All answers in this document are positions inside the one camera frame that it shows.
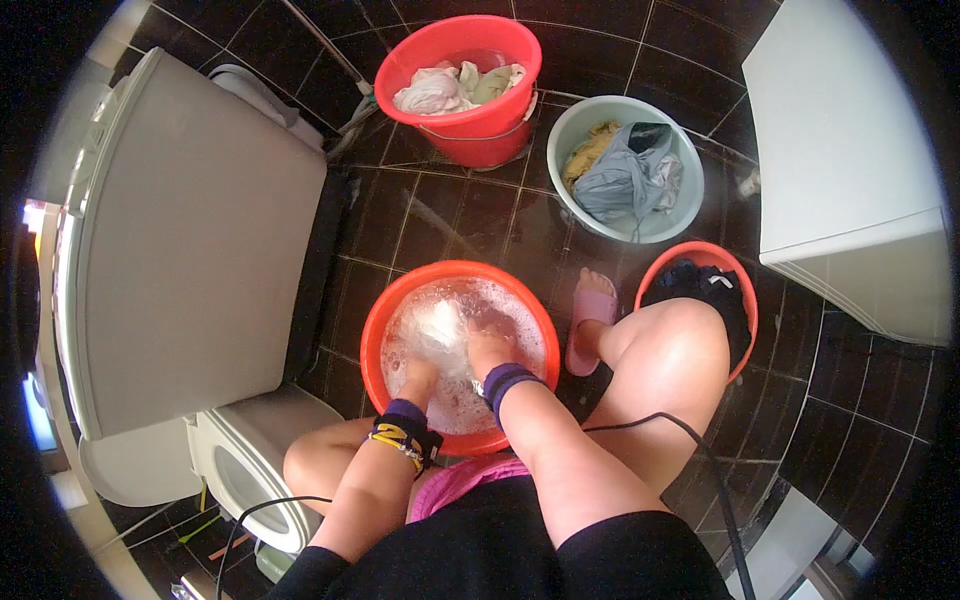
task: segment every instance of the pink shorts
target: pink shorts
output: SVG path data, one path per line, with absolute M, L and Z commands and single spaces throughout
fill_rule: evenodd
M 444 468 L 423 484 L 414 500 L 410 522 L 433 515 L 481 484 L 529 474 L 520 459 L 510 454 L 484 454 L 461 461 Z

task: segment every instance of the black cable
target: black cable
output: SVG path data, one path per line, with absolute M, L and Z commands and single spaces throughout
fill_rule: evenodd
M 750 581 L 750 572 L 747 571 L 747 557 L 743 553 L 743 543 L 740 541 L 740 534 L 736 530 L 736 518 L 733 516 L 733 507 L 730 503 L 730 495 L 727 493 L 727 485 L 724 483 L 723 471 L 720 469 L 720 461 L 718 461 L 717 457 L 713 455 L 713 450 L 711 450 L 710 446 L 704 442 L 704 439 L 700 437 L 700 434 L 693 430 L 693 427 L 687 425 L 669 413 L 654 413 L 653 415 L 649 415 L 640 420 L 633 420 L 629 423 L 588 427 L 587 429 L 584 429 L 584 432 L 588 433 L 590 431 L 627 429 L 629 427 L 642 425 L 648 420 L 653 420 L 657 417 L 663 417 L 667 420 L 673 421 L 674 424 L 685 431 L 688 436 L 693 438 L 693 441 L 696 442 L 697 445 L 700 446 L 700 448 L 707 454 L 710 468 L 713 471 L 713 477 L 717 482 L 717 497 L 720 498 L 720 509 L 723 511 L 723 519 L 727 525 L 727 535 L 730 536 L 730 546 L 733 551 L 733 562 L 736 564 L 736 572 L 740 576 L 740 586 L 743 588 L 743 597 L 746 600 L 756 600 L 756 595 L 754 594 L 754 584 Z
M 216 600 L 223 600 L 223 581 L 224 581 L 224 569 L 227 567 L 227 555 L 230 553 L 230 547 L 233 546 L 233 537 L 237 534 L 237 528 L 240 527 L 240 523 L 243 522 L 243 519 L 247 518 L 250 513 L 255 513 L 260 509 L 267 508 L 268 506 L 273 506 L 275 504 L 283 504 L 284 502 L 300 502 L 302 500 L 316 500 L 318 502 L 333 502 L 329 498 L 321 498 L 315 495 L 299 495 L 292 498 L 277 498 L 275 500 L 267 500 L 266 502 L 260 502 L 251 506 L 249 509 L 243 512 L 235 521 L 233 521 L 233 529 L 230 530 L 230 535 L 227 537 L 227 547 L 224 548 L 224 556 L 220 560 L 220 570 L 217 571 L 217 588 L 216 594 L 213 596 Z
M 750 572 L 747 570 L 747 557 L 743 553 L 743 543 L 740 541 L 740 534 L 736 530 L 736 518 L 733 516 L 730 495 L 727 493 L 727 485 L 724 483 L 723 471 L 720 470 L 720 461 L 718 461 L 717 457 L 713 455 L 713 450 L 711 450 L 710 446 L 704 442 L 704 439 L 700 437 L 700 434 L 693 430 L 693 427 L 687 425 L 669 413 L 654 413 L 653 415 L 649 415 L 640 420 L 632 420 L 629 423 L 588 427 L 587 429 L 584 429 L 584 433 L 589 433 L 591 431 L 610 431 L 613 429 L 629 429 L 630 427 L 642 425 L 643 423 L 658 417 L 663 417 L 667 420 L 673 421 L 674 424 L 685 431 L 686 434 L 690 436 L 693 441 L 696 442 L 697 445 L 700 446 L 700 448 L 707 454 L 710 467 L 713 470 L 713 477 L 717 482 L 717 496 L 720 498 L 720 509 L 723 511 L 723 519 L 727 524 L 727 535 L 730 536 L 730 545 L 733 551 L 733 562 L 736 564 L 736 572 L 740 577 L 740 586 L 743 588 L 743 596 L 746 600 L 756 600 L 756 595 L 754 594 L 754 584 L 750 581 Z M 247 518 L 250 513 L 255 513 L 262 508 L 273 506 L 275 504 L 282 504 L 284 502 L 299 502 L 302 500 L 332 502 L 332 500 L 329 498 L 320 498 L 312 495 L 301 495 L 292 498 L 277 498 L 276 500 L 268 500 L 255 506 L 251 506 L 249 509 L 244 511 L 236 521 L 234 521 L 233 529 L 230 530 L 230 535 L 227 538 L 227 548 L 224 550 L 224 556 L 220 561 L 220 570 L 217 572 L 216 596 L 214 596 L 216 600 L 221 600 L 223 597 L 221 582 L 224 578 L 224 569 L 227 566 L 227 555 L 229 554 L 230 547 L 233 545 L 233 537 L 237 533 L 237 528 L 240 526 L 243 520 Z

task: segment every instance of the yellow bracelet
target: yellow bracelet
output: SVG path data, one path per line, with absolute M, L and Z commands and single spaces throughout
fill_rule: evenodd
M 420 472 L 423 471 L 423 455 L 419 452 L 417 448 L 412 448 L 408 445 L 405 445 L 403 442 L 399 442 L 396 439 L 396 436 L 398 434 L 402 434 L 400 436 L 400 439 L 406 440 L 407 434 L 396 425 L 391 425 L 389 423 L 380 423 L 379 425 L 377 425 L 377 429 L 379 430 L 376 432 L 370 432 L 369 434 L 367 434 L 367 439 L 377 440 L 378 442 L 389 444 L 394 448 L 396 448 L 397 450 L 399 450 L 400 452 L 403 452 L 404 454 L 409 456 L 410 459 L 414 462 L 414 468 L 417 470 L 417 475 L 419 475 Z

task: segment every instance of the pink slipper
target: pink slipper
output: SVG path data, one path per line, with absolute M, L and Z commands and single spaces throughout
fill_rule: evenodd
M 616 286 L 608 277 L 600 277 L 610 284 L 613 296 L 595 290 L 577 290 L 573 293 L 573 321 L 570 323 L 570 333 L 566 336 L 566 369 L 577 377 L 586 377 L 600 364 L 599 358 L 590 360 L 577 354 L 577 327 L 587 319 L 612 325 L 616 316 Z

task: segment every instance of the person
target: person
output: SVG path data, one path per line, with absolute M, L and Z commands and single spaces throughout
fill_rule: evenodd
M 583 375 L 602 360 L 613 370 L 583 428 L 662 411 L 703 435 L 730 372 L 720 315 L 673 299 L 613 324 L 615 309 L 611 282 L 582 270 L 566 365 Z M 706 548 L 660 501 L 696 443 L 665 419 L 585 433 L 514 350 L 469 328 L 470 363 L 516 456 L 418 477 L 410 444 L 404 453 L 372 439 L 397 422 L 425 430 L 438 372 L 417 357 L 385 411 L 394 424 L 345 421 L 290 447 L 291 491 L 332 502 L 307 502 L 324 520 L 269 598 L 730 597 Z

